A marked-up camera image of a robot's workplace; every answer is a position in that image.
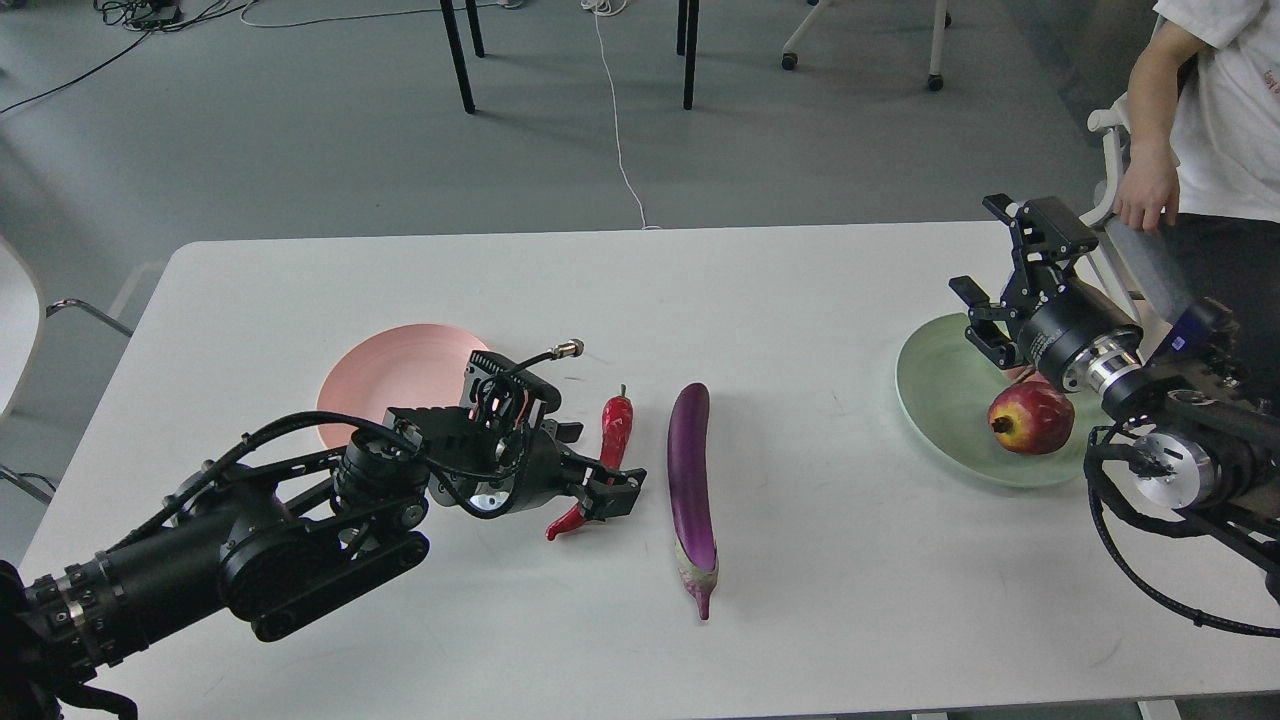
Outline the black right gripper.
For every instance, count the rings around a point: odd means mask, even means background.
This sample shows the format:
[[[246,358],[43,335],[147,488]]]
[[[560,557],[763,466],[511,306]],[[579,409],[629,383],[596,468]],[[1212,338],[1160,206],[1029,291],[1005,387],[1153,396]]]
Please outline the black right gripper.
[[[992,300],[969,275],[948,287],[966,306],[965,338],[1001,372],[1032,369],[1064,393],[1106,393],[1143,368],[1143,331],[1105,293],[1076,277],[1097,234],[1057,197],[982,199],[1012,241],[1012,273]]]

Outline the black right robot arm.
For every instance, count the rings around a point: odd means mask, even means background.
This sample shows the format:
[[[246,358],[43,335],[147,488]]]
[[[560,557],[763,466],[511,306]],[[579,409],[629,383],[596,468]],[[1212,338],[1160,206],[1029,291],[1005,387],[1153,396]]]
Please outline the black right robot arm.
[[[1277,593],[1277,419],[1240,396],[1238,325],[1196,300],[1148,359],[1143,329],[1076,273],[1098,238],[1060,199],[983,206],[1010,233],[1012,273],[998,299],[973,278],[950,288],[966,305],[966,340],[1001,369],[1032,366],[1056,391],[1089,392],[1110,419],[1083,459],[1091,516],[1110,557],[1155,602],[1208,626],[1274,638],[1277,629],[1220,618],[1167,597],[1121,556],[1105,521],[1172,539],[1210,537],[1256,565]]]

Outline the person's hand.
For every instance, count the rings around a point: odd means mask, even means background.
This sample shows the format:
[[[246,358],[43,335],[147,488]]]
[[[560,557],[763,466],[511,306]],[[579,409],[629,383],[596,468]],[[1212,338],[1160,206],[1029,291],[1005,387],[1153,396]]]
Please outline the person's hand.
[[[1147,234],[1175,227],[1180,201],[1178,172],[1167,163],[1134,161],[1117,187],[1116,218]]]

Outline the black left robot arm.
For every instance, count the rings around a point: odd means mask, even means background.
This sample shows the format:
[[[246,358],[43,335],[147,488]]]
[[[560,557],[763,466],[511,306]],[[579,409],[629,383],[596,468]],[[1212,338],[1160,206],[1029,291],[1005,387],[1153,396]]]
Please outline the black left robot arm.
[[[581,425],[550,419],[561,393],[532,373],[581,352],[475,351],[454,406],[283,416],[60,577],[26,584],[4,564],[3,716],[134,719],[133,700],[91,685],[101,666],[221,610],[279,641],[416,568],[430,502],[490,520],[563,496],[589,521],[628,515],[646,473],[577,454]]]

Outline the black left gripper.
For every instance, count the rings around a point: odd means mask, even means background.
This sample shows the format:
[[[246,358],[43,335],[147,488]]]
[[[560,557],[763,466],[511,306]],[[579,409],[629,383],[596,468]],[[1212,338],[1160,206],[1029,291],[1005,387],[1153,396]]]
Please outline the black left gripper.
[[[580,421],[545,420],[530,434],[515,471],[497,484],[479,483],[470,492],[470,507],[499,516],[538,509],[561,496],[577,500],[579,514],[588,521],[604,521],[631,514],[648,471],[636,468],[613,471],[588,464],[570,445],[584,430]]]

